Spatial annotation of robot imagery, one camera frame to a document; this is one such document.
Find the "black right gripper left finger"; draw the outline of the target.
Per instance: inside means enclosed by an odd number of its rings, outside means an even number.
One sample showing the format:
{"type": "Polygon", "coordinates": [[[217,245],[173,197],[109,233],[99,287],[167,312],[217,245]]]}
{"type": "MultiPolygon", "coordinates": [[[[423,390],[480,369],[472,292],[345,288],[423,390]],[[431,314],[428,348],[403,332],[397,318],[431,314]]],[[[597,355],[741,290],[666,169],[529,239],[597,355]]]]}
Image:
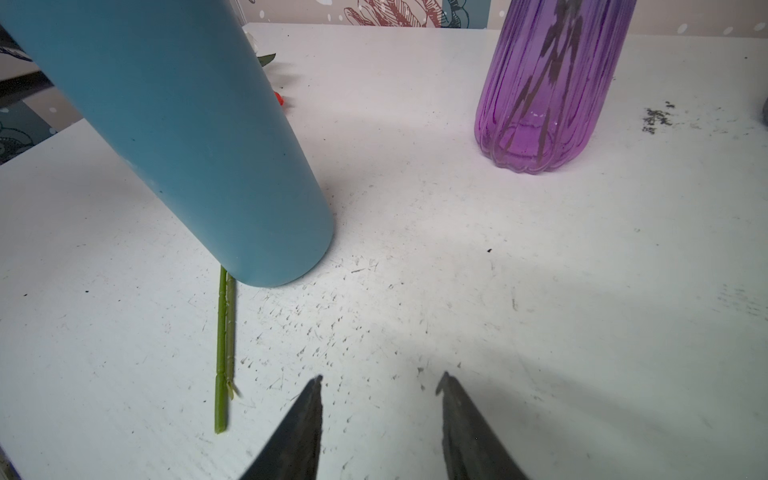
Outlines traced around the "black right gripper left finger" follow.
{"type": "Polygon", "coordinates": [[[241,480],[315,480],[322,437],[321,375],[298,395],[241,480]]]}

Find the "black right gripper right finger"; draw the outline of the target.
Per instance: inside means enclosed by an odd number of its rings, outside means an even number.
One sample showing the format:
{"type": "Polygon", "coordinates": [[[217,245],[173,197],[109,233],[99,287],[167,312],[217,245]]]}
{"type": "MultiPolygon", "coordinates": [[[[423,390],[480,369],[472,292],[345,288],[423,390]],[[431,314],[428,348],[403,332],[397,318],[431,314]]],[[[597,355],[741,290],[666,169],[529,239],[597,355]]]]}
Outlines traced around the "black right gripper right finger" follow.
{"type": "Polygon", "coordinates": [[[528,479],[456,377],[445,372],[436,394],[443,394],[442,446],[449,479],[528,479]]]}

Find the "teal ceramic vase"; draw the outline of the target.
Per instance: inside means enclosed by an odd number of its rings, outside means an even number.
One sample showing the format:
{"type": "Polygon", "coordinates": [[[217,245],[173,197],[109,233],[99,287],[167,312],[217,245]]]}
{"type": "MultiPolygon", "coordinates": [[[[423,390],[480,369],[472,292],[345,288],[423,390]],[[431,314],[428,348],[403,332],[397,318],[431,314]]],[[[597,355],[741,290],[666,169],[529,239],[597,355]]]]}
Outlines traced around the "teal ceramic vase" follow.
{"type": "Polygon", "coordinates": [[[5,1],[1,23],[237,280],[309,272],[326,198],[226,1],[5,1]]]}

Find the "blue purple glass vase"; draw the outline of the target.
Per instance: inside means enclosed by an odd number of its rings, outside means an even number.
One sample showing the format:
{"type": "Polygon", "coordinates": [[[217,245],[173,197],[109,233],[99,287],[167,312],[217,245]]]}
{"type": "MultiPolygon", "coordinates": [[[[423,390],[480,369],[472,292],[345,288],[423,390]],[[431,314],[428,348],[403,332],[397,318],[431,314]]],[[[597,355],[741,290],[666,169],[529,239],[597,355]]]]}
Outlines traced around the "blue purple glass vase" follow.
{"type": "Polygon", "coordinates": [[[554,171],[587,146],[635,0],[511,2],[474,125],[482,153],[516,173],[554,171]]]}

